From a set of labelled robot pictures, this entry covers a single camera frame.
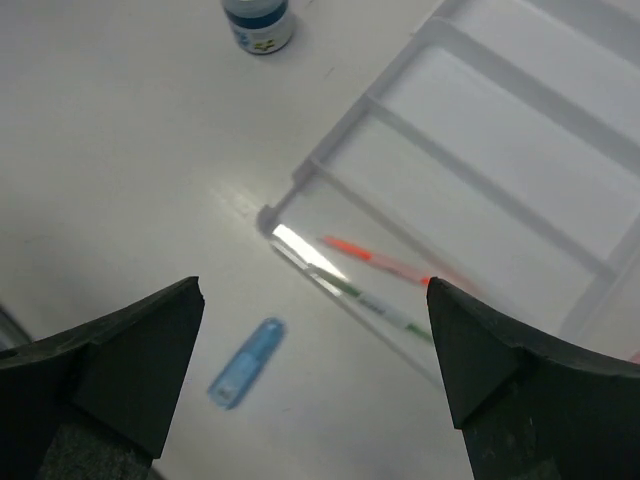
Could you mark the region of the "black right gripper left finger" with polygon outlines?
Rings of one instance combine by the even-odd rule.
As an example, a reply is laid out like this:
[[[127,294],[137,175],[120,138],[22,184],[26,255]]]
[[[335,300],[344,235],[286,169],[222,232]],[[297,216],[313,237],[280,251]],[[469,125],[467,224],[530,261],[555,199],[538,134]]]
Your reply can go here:
[[[4,479],[145,479],[200,329],[196,276],[1,353]]]

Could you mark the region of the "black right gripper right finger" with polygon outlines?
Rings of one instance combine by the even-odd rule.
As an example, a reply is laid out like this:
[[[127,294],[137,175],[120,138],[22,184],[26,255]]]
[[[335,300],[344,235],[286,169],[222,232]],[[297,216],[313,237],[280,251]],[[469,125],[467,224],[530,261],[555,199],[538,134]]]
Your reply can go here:
[[[474,478],[638,478],[638,365],[537,330],[439,278],[426,303]]]

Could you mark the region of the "orange highlighter pen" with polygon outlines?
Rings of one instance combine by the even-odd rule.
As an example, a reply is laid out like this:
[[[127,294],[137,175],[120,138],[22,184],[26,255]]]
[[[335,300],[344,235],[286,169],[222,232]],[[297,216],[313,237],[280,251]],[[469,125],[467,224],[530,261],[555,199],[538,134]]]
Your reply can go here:
[[[441,278],[470,294],[485,293],[482,287],[450,270],[436,271],[421,266],[412,266],[392,256],[371,251],[335,236],[316,236],[315,239],[327,248],[357,260],[373,270],[384,272],[415,286],[427,288],[433,278]]]

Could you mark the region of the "green white pen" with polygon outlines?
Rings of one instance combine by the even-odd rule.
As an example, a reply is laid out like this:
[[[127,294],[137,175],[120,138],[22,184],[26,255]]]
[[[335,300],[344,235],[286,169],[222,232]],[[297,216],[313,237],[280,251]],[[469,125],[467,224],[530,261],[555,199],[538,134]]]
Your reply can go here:
[[[307,271],[321,278],[322,280],[339,290],[342,294],[347,295],[357,304],[361,305],[368,311],[373,312],[378,317],[383,318],[394,327],[410,332],[414,336],[431,345],[434,344],[433,337],[427,330],[423,329],[408,315],[393,307],[388,302],[385,302],[384,300],[376,297],[373,294],[358,289],[349,281],[344,280],[318,266],[311,266],[307,269]]]

